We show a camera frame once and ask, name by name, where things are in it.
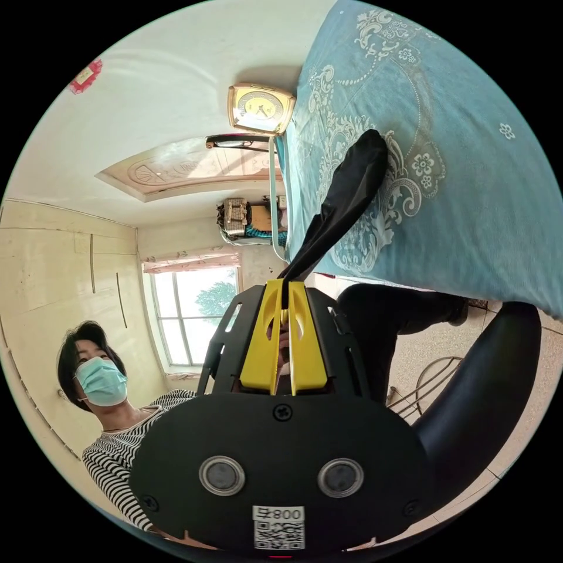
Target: blue bedsheet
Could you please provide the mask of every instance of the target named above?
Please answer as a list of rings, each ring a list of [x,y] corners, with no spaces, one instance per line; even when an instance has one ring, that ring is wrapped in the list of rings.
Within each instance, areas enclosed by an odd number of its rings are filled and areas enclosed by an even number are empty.
[[[388,175],[316,271],[526,301],[563,318],[563,198],[534,133],[463,53],[361,2],[340,0],[328,14],[277,143],[289,258],[368,128],[386,138]]]

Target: clock face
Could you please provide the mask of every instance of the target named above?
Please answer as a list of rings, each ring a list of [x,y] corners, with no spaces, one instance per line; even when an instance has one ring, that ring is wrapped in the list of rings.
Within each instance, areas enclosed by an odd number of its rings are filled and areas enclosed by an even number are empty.
[[[268,92],[248,92],[237,106],[240,118],[248,116],[258,121],[279,121],[283,117],[283,105],[276,96]]]

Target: red decoration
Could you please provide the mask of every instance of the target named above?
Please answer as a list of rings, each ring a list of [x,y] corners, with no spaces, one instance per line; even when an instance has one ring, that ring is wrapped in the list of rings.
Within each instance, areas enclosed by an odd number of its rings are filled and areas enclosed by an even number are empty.
[[[91,62],[70,84],[69,90],[73,94],[82,94],[98,78],[101,72],[101,59]]]

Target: alarm clock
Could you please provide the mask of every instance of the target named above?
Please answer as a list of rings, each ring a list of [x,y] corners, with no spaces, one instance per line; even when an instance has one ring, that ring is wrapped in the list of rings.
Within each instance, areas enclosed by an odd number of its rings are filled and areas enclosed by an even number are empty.
[[[231,127],[281,135],[291,120],[295,96],[270,86],[242,83],[229,88],[227,104]]]

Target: black pants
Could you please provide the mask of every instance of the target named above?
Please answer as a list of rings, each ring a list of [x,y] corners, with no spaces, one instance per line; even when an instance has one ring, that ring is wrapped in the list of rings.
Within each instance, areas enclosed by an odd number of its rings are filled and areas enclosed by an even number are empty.
[[[358,341],[371,398],[385,404],[397,336],[419,333],[433,324],[454,320],[464,299],[359,283],[346,288],[337,303]]]

